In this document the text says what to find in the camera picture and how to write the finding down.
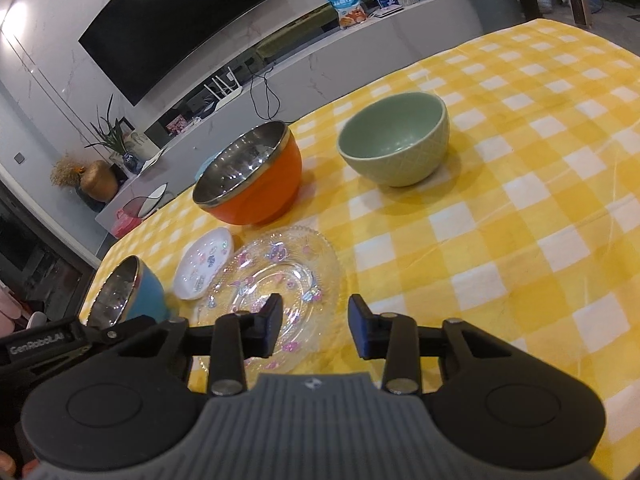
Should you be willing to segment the person's hand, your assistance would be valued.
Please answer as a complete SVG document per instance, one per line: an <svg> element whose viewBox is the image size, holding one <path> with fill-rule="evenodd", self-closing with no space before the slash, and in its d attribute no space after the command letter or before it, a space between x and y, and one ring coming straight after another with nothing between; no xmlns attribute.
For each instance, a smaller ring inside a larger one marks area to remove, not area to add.
<svg viewBox="0 0 640 480"><path fill-rule="evenodd" d="M18 468L16 461L8 453L0 452L0 468L2 479L26 479L39 466L39 460L30 460L22 468Z"/></svg>

